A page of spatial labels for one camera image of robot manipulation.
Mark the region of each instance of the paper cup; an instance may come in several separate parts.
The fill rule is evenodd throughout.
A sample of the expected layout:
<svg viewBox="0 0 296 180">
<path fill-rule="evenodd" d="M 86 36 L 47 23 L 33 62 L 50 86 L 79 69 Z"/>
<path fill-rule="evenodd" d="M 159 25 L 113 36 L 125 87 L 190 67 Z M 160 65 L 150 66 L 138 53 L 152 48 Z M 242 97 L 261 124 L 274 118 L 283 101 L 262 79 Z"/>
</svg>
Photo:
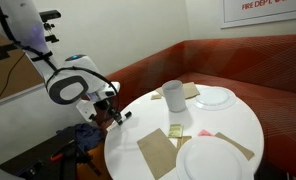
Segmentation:
<svg viewBox="0 0 296 180">
<path fill-rule="evenodd" d="M 185 95 L 181 81 L 168 81 L 162 85 L 162 90 L 169 111 L 180 112 L 186 108 Z"/>
</svg>

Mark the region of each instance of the sign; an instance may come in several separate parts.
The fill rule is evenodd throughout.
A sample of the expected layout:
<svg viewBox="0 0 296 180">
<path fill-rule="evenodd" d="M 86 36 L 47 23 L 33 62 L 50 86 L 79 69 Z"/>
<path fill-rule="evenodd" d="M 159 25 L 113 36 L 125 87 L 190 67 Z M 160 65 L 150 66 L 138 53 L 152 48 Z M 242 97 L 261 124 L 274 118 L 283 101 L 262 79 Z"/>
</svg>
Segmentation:
<svg viewBox="0 0 296 180">
<path fill-rule="evenodd" d="M 296 0 L 222 0 L 221 27 L 296 19 Z"/>
</svg>

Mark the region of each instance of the napkin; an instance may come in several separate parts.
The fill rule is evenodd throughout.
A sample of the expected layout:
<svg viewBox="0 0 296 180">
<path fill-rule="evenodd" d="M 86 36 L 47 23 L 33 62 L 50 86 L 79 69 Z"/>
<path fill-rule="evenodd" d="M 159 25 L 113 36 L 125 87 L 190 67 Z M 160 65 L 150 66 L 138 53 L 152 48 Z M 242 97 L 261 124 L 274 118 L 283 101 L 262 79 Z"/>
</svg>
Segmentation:
<svg viewBox="0 0 296 180">
<path fill-rule="evenodd" d="M 178 150 L 160 129 L 138 140 L 137 144 L 155 179 L 176 167 Z"/>
<path fill-rule="evenodd" d="M 236 148 L 238 148 L 244 154 L 244 156 L 248 159 L 248 161 L 254 156 L 254 153 L 251 150 L 249 150 L 249 149 L 243 147 L 242 145 L 236 143 L 235 141 L 231 140 L 230 138 L 223 135 L 222 133 L 219 132 L 215 136 L 220 138 L 220 139 L 228 141 L 229 143 L 234 145 Z"/>
<path fill-rule="evenodd" d="M 184 90 L 184 94 L 185 94 L 185 98 L 192 98 L 195 97 L 197 95 L 199 95 L 199 91 L 196 88 L 196 85 L 194 82 L 190 82 L 190 83 L 185 83 L 183 84 L 183 90 Z M 156 89 L 156 91 L 160 94 L 160 95 L 164 95 L 162 88 L 158 88 Z"/>
</svg>

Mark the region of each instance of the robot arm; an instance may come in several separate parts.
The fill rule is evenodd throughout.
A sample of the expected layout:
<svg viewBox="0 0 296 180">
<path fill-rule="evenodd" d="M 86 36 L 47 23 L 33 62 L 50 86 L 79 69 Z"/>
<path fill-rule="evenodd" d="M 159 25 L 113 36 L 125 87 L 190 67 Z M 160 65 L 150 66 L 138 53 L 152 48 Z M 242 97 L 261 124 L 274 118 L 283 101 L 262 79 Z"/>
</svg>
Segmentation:
<svg viewBox="0 0 296 180">
<path fill-rule="evenodd" d="M 42 19 L 31 0 L 0 0 L 0 33 L 25 50 L 44 78 L 45 87 L 54 102 L 71 104 L 85 94 L 88 96 L 90 101 L 82 100 L 77 105 L 86 120 L 96 115 L 95 103 L 106 102 L 107 98 L 117 95 L 119 83 L 112 84 L 102 77 L 88 56 L 71 56 L 62 67 L 58 67 L 46 44 Z M 122 117 L 118 110 L 110 112 L 121 125 Z"/>
</svg>

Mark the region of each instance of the white wall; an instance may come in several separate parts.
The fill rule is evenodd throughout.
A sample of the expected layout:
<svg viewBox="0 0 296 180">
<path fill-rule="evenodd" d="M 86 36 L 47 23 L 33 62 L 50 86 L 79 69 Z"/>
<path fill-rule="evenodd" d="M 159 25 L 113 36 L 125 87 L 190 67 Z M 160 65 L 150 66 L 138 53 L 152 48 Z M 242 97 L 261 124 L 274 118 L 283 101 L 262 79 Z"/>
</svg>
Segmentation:
<svg viewBox="0 0 296 180">
<path fill-rule="evenodd" d="M 40 11 L 57 9 L 57 61 L 90 56 L 107 75 L 189 38 L 184 0 L 34 0 Z M 37 145 L 58 129 L 84 122 L 75 105 L 53 103 L 40 89 L 0 105 L 0 163 Z"/>
<path fill-rule="evenodd" d="M 186 0 L 191 39 L 296 34 L 296 19 L 220 29 L 222 0 Z"/>
</svg>

